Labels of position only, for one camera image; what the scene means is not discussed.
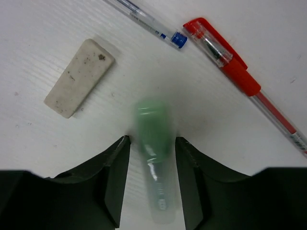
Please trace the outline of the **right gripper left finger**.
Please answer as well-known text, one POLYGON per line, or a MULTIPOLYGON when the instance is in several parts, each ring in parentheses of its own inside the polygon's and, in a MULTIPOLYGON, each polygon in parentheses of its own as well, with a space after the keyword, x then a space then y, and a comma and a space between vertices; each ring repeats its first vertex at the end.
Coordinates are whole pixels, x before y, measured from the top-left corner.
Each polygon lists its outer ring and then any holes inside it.
POLYGON ((130 138, 56 177, 0 172, 3 230, 114 230, 119 227, 130 138))

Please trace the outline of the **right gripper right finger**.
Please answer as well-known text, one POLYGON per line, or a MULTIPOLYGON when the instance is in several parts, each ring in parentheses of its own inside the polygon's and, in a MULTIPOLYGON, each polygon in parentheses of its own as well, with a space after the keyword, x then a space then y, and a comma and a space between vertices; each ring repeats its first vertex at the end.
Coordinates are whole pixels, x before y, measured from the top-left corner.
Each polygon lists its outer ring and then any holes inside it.
POLYGON ((306 168, 232 170, 177 137, 175 154, 188 230, 304 230, 306 168))

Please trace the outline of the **red gel pen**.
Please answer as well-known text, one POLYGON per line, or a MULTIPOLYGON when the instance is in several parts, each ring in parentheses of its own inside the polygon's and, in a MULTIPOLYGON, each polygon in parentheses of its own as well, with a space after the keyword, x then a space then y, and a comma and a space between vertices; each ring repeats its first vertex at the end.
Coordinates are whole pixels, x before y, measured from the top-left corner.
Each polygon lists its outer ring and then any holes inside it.
POLYGON ((240 55, 211 24, 199 17, 183 24, 183 29, 221 72, 264 113, 303 156, 306 156, 307 138, 274 105, 261 85, 249 74, 248 67, 240 55))

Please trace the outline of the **blue ballpoint pen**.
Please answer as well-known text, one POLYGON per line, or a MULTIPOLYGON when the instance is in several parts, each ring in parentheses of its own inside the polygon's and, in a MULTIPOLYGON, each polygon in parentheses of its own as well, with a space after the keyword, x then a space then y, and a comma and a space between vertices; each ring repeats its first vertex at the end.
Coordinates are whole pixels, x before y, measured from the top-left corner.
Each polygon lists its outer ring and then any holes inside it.
POLYGON ((152 13, 145 11, 130 0, 106 0, 106 2, 129 17, 136 24, 176 49, 181 49, 188 40, 178 29, 170 28, 161 19, 153 16, 152 13))

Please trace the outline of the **white rectangular eraser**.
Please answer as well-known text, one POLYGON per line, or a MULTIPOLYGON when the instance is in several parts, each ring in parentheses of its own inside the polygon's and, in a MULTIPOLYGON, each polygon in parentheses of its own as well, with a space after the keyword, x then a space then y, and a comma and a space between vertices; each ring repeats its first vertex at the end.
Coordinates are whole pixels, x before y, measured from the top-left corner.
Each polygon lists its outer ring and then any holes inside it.
POLYGON ((44 104, 70 118, 114 64, 114 57, 93 39, 86 39, 63 71, 44 104))

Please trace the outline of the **green highlighter marker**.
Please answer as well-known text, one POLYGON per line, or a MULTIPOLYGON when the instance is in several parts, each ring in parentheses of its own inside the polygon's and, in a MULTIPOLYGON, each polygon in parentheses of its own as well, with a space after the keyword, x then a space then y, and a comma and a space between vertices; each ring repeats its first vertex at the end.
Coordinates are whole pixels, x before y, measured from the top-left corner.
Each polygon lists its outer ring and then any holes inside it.
POLYGON ((171 157, 174 139, 168 106, 157 99, 144 99, 135 105, 133 116, 152 219, 156 224, 170 224, 176 206, 171 157))

